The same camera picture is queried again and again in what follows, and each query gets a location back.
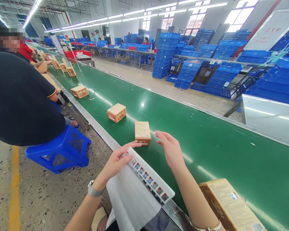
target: red shirt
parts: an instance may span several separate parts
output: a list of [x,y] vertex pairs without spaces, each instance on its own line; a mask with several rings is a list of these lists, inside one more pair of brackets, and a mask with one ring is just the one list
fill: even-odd
[[32,62],[35,62],[34,59],[32,58],[32,50],[26,45],[26,44],[20,44],[20,51],[23,56],[25,56],[27,59],[29,59]]

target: yellow floor line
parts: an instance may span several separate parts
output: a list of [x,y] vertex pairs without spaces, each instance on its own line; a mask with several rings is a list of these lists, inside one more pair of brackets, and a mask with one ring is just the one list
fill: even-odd
[[20,231],[19,147],[12,146],[9,230]]

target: wristwatch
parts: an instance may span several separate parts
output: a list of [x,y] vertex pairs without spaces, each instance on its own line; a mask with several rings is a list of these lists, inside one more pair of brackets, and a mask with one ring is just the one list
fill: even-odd
[[92,197],[99,197],[103,194],[106,187],[101,191],[96,191],[92,188],[93,182],[94,182],[94,180],[90,181],[90,183],[88,184],[88,194]]

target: factory floor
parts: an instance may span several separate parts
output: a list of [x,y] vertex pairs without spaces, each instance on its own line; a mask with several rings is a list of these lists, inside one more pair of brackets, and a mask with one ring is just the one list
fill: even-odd
[[[98,69],[220,115],[233,105],[232,101],[224,98],[192,89],[175,88],[166,78],[154,79],[151,67],[147,67],[149,71],[146,71],[100,60],[97,56],[93,59]],[[62,113],[66,112],[85,125],[84,118],[73,108],[66,106]],[[229,118],[241,121],[241,115],[237,112]],[[111,154],[110,148],[93,129],[84,134],[92,140],[88,149],[89,165],[70,168],[59,175],[27,159],[26,148],[11,147],[0,141],[0,231],[64,229],[86,195],[88,182],[97,177]],[[101,204],[109,214],[111,204],[107,192]]]

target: white paper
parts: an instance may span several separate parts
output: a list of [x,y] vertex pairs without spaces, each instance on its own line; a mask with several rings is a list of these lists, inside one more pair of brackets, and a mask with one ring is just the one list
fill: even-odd
[[[139,231],[161,209],[162,206],[158,202],[158,200],[162,202],[161,196],[167,193],[169,196],[165,201],[167,202],[175,193],[131,147],[124,155],[133,155],[133,160],[108,181],[107,191],[119,229]],[[145,180],[141,178],[146,172],[153,178],[153,182],[158,183],[156,190],[160,187],[163,189],[160,198],[158,198],[159,196],[155,198],[152,193],[153,190],[148,189],[149,184],[146,180],[149,178]]]

